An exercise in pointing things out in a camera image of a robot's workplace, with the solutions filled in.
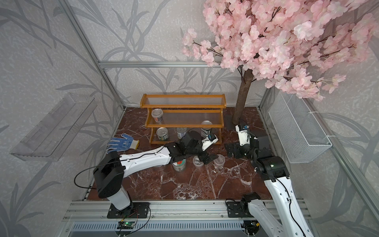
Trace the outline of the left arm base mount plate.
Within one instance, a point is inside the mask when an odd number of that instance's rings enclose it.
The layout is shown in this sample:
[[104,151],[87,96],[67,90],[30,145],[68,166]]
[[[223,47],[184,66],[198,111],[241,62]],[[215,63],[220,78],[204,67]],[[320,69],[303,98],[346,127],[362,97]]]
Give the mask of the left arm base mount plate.
[[128,219],[128,218],[141,218],[146,219],[149,216],[149,202],[133,202],[131,206],[118,210],[113,204],[111,204],[107,218],[108,219]]

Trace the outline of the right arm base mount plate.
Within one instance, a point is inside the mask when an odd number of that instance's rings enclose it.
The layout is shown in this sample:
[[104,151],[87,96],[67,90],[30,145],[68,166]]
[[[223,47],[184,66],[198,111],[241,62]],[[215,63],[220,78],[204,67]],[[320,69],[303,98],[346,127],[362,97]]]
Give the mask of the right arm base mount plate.
[[244,205],[240,201],[235,201],[233,199],[226,199],[225,205],[227,207],[229,218],[250,218],[252,215],[249,214],[248,210],[244,208]]

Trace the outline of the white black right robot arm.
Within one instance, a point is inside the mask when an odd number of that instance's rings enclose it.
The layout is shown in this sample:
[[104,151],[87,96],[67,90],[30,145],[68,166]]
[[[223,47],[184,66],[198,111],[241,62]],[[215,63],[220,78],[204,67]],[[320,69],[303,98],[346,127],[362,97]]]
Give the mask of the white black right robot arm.
[[303,212],[298,204],[288,169],[281,157],[273,156],[267,144],[258,140],[244,145],[226,144],[228,157],[247,158],[260,175],[275,204],[278,217],[271,214],[257,193],[242,196],[240,201],[226,199],[229,218],[253,218],[244,221],[242,228],[249,236],[260,229],[269,237],[312,237]]

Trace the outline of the clear jar red label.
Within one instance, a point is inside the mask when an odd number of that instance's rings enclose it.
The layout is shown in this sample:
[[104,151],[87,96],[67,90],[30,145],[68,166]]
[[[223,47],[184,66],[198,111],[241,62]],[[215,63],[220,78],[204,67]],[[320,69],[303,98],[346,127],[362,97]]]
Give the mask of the clear jar red label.
[[196,167],[196,168],[201,168],[204,166],[204,163],[202,161],[200,161],[199,157],[198,156],[194,156],[193,157],[193,165]]
[[225,159],[225,157],[224,157],[223,155],[221,155],[221,154],[218,154],[218,155],[217,155],[217,158],[213,161],[214,166],[215,166],[216,168],[222,168],[222,167],[224,166],[225,162],[226,162],[226,159]]

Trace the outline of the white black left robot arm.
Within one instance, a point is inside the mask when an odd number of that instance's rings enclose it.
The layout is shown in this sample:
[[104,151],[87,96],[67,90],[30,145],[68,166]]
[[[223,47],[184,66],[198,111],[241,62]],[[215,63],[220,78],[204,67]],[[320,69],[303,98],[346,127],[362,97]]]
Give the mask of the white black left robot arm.
[[202,139],[197,131],[189,131],[176,142],[130,155],[110,152],[101,160],[93,171],[99,198],[108,199],[117,210],[132,206],[128,192],[123,188],[123,179],[131,174],[154,166],[165,166],[197,156],[205,165],[217,158],[209,155],[207,149],[218,142],[218,137],[211,133]]

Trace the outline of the tomato label seed jar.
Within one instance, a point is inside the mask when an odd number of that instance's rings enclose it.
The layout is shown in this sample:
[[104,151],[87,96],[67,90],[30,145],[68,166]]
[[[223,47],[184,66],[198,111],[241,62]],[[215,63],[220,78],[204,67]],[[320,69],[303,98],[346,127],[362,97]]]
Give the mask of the tomato label seed jar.
[[175,171],[183,172],[186,168],[186,160],[175,162],[172,165]]

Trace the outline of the clear jar black label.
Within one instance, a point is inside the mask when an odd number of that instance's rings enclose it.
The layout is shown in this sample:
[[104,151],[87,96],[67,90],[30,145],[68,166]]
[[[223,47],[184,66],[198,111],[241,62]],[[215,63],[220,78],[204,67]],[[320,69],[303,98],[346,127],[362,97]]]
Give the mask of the clear jar black label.
[[155,122],[157,123],[162,123],[163,122],[163,110],[160,108],[153,109],[152,110],[152,118],[154,119]]

